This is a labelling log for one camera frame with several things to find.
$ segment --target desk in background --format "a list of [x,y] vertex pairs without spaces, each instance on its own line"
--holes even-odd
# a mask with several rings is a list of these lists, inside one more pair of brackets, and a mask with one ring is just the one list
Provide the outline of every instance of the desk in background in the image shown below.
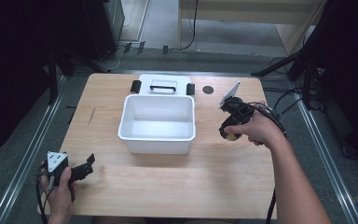
[[[265,100],[260,81],[190,77],[197,134],[189,154],[147,155],[131,154],[117,136],[125,97],[138,78],[89,78],[61,148],[71,167],[95,154],[94,173],[77,182],[75,215],[266,218],[274,189],[269,150],[246,137],[229,142],[218,132],[229,116],[218,108],[223,94],[240,80],[237,95],[244,102]],[[204,86],[214,92],[204,93]]]
[[[319,20],[325,2],[326,0],[199,0],[197,20],[276,24],[286,52],[290,55],[302,44],[310,26]],[[182,19],[194,19],[195,8],[196,0],[179,0],[179,49],[182,42]]]

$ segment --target white plastic box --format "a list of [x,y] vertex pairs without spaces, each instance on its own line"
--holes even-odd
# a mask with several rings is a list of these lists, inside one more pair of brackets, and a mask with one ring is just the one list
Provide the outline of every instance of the white plastic box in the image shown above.
[[118,137],[130,152],[187,154],[195,136],[194,99],[191,96],[127,96]]

